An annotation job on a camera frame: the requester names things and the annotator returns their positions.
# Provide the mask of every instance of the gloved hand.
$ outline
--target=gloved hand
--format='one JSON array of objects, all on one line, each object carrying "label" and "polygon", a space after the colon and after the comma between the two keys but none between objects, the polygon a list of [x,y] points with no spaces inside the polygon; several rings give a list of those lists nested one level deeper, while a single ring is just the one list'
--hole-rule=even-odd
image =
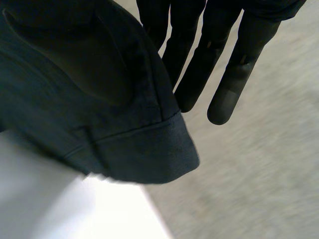
[{"label": "gloved hand", "polygon": [[141,22],[157,49],[162,46],[170,7],[172,34],[162,58],[174,87],[194,42],[197,23],[205,8],[200,43],[175,92],[182,112],[190,111],[219,59],[232,25],[242,9],[238,40],[207,116],[226,123],[264,46],[282,20],[295,16],[306,0],[137,0]]},{"label": "gloved hand", "polygon": [[114,106],[133,96],[129,38],[115,42],[98,16],[102,0],[1,0],[11,29],[60,67],[85,93]]}]

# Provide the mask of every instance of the floor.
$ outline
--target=floor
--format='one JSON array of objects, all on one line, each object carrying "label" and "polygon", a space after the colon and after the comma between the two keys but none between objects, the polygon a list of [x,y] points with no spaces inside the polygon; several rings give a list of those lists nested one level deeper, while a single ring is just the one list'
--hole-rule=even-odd
[{"label": "floor", "polygon": [[[134,0],[117,2],[138,17]],[[202,96],[184,115],[200,168],[147,187],[176,239],[319,238],[318,11],[319,1],[308,0],[282,23],[231,120],[215,126],[206,110],[236,41],[238,22],[233,27]]]},{"label": "floor", "polygon": [[139,185],[100,180],[0,133],[1,239],[172,239]]}]

